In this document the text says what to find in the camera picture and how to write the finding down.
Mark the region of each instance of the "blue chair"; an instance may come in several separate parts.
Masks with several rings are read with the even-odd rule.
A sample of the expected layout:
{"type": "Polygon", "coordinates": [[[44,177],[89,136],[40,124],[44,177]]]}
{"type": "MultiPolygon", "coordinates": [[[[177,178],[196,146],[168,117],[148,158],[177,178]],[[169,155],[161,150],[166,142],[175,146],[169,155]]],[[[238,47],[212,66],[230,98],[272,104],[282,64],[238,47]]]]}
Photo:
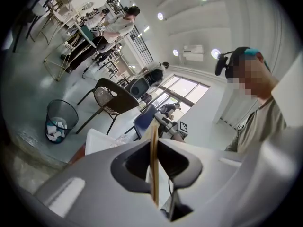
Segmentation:
{"type": "Polygon", "coordinates": [[[149,105],[143,113],[135,118],[133,127],[126,131],[125,134],[134,129],[138,135],[138,138],[135,140],[141,139],[148,126],[152,122],[155,113],[157,113],[156,107],[152,104],[149,105]]]}

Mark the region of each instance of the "hair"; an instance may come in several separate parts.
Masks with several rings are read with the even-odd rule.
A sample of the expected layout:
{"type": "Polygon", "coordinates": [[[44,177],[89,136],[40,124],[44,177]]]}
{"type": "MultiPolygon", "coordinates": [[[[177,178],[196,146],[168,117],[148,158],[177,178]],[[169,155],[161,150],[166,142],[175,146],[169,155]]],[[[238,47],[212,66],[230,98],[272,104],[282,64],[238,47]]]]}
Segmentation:
{"type": "Polygon", "coordinates": [[[169,67],[169,63],[168,62],[163,62],[162,65],[165,67],[165,69],[167,69],[169,67]]]}
{"type": "Polygon", "coordinates": [[[102,13],[104,13],[104,14],[108,14],[108,13],[109,13],[109,9],[108,9],[108,8],[103,9],[103,10],[102,10],[102,13]]]}
{"type": "Polygon", "coordinates": [[[134,16],[138,16],[140,14],[140,9],[137,6],[130,7],[126,13],[134,16]]]}

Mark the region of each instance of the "black pants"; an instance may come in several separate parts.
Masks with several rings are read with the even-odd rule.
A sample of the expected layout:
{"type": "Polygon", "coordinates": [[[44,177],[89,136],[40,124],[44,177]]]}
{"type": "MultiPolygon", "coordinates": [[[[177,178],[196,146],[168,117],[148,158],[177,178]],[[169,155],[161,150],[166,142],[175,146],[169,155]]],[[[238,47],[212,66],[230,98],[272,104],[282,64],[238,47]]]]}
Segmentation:
{"type": "Polygon", "coordinates": [[[104,53],[100,53],[99,55],[97,55],[94,59],[94,61],[97,62],[102,62],[104,61],[110,54],[111,54],[112,50],[109,49],[108,51],[104,52],[104,53]]]}
{"type": "Polygon", "coordinates": [[[77,58],[76,56],[82,51],[84,50],[87,46],[89,46],[90,44],[88,43],[87,40],[83,41],[81,44],[79,44],[71,53],[70,55],[70,59],[69,60],[74,60],[70,63],[70,67],[75,70],[83,61],[85,61],[88,57],[90,57],[91,55],[93,55],[96,50],[100,50],[103,49],[107,44],[107,40],[102,37],[102,39],[100,39],[100,37],[96,37],[93,39],[93,43],[97,46],[97,48],[94,47],[90,47],[88,48],[86,51],[84,51],[81,55],[79,55],[77,58]]]}

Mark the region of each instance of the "wastebasket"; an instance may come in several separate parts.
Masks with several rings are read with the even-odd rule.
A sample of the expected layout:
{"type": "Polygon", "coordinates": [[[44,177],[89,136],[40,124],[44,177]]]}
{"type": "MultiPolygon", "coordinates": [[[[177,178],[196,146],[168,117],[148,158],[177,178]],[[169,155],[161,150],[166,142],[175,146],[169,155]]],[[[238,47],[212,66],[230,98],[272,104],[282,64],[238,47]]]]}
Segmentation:
{"type": "Polygon", "coordinates": [[[72,105],[63,100],[53,100],[47,106],[45,134],[55,144],[64,141],[78,123],[78,114],[72,105]]]}

